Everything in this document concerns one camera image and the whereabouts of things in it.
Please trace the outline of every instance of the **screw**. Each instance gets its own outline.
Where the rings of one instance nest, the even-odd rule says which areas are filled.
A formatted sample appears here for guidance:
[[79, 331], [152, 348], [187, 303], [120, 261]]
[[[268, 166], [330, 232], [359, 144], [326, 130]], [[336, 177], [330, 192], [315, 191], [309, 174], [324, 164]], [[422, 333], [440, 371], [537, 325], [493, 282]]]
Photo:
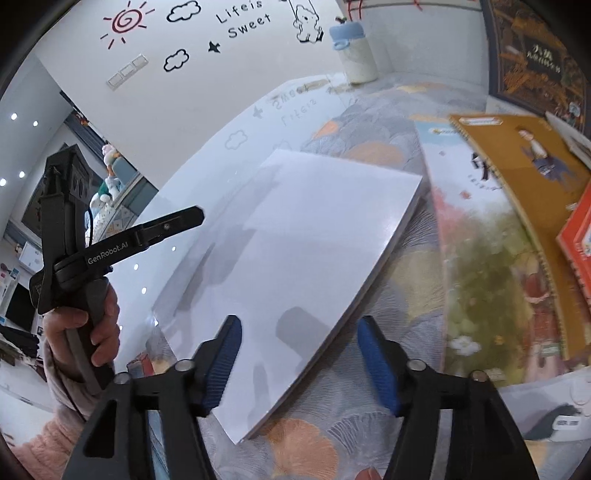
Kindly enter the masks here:
[[177, 362], [174, 368], [177, 372], [186, 372], [188, 370], [191, 370], [194, 366], [195, 363], [193, 362], [193, 360], [180, 360]]
[[409, 360], [407, 363], [407, 367], [409, 367], [410, 370], [413, 370], [415, 372], [422, 372], [427, 368], [427, 364], [422, 360], [415, 359]]
[[470, 376], [473, 380], [476, 380], [477, 382], [486, 382], [488, 380], [488, 375], [486, 374], [486, 372], [483, 372], [482, 370], [474, 370], [470, 374]]
[[127, 372], [121, 372], [120, 374], [115, 375], [115, 378], [113, 379], [117, 385], [125, 385], [126, 383], [129, 383], [129, 380], [131, 380], [131, 375]]

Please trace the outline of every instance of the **picture book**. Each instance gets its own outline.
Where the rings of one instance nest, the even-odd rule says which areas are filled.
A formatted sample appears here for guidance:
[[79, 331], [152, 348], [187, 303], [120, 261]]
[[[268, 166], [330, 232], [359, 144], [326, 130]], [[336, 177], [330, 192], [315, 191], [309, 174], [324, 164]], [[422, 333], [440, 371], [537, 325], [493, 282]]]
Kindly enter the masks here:
[[589, 182], [588, 169], [546, 120], [513, 115], [451, 115], [502, 183], [542, 260], [560, 321], [563, 356], [585, 350], [589, 309], [556, 237]]
[[564, 373], [550, 283], [503, 188], [451, 125], [415, 125], [443, 259], [443, 371], [484, 370], [497, 387]]
[[591, 305], [591, 184], [587, 185], [577, 208], [560, 232], [558, 242]]
[[591, 134], [591, 88], [550, 27], [520, 0], [482, 0], [489, 92], [537, 115], [549, 111]]

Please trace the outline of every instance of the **light switch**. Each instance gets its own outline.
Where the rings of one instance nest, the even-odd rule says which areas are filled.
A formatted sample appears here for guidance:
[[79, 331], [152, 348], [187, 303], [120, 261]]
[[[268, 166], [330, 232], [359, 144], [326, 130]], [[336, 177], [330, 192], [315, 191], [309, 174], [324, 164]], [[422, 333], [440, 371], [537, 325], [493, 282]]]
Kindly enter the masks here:
[[121, 85], [124, 81], [123, 75], [121, 75], [119, 72], [115, 73], [115, 75], [113, 75], [109, 80], [108, 80], [108, 84], [109, 86], [114, 90], [116, 89], [119, 85]]
[[146, 57], [144, 57], [143, 55], [140, 55], [131, 63], [134, 64], [134, 67], [139, 70], [141, 67], [147, 65], [148, 59]]
[[123, 77], [129, 77], [130, 75], [133, 75], [135, 73], [135, 67], [132, 63], [130, 63], [129, 65], [126, 65], [125, 67], [123, 67], [119, 73], [121, 75], [123, 75]]

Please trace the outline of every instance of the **blue gripper pad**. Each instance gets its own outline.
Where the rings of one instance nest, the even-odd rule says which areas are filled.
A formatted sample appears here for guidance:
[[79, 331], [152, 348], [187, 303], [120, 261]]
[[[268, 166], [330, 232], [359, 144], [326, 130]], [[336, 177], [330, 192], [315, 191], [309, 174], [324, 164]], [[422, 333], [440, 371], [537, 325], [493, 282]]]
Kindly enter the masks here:
[[357, 324], [357, 342], [380, 402], [396, 415], [400, 406], [398, 383], [382, 350], [383, 343], [377, 337], [381, 332], [376, 332], [375, 329], [375, 322], [372, 326], [366, 317], [361, 318]]
[[229, 316], [226, 321], [230, 322], [229, 329], [222, 338], [220, 338], [222, 335], [220, 331], [218, 339], [221, 340], [222, 344], [219, 346], [215, 360], [205, 377], [206, 394], [203, 399], [203, 406], [208, 410], [216, 408], [220, 404], [242, 343], [242, 323], [240, 319]]

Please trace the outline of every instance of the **television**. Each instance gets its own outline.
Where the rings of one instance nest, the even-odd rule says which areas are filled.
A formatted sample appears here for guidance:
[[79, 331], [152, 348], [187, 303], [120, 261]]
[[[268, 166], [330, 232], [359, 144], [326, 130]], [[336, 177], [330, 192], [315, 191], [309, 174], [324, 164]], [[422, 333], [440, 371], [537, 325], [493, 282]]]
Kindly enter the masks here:
[[33, 320], [35, 319], [35, 307], [31, 302], [29, 291], [20, 283], [17, 283], [8, 304], [6, 318], [27, 332], [31, 332]]

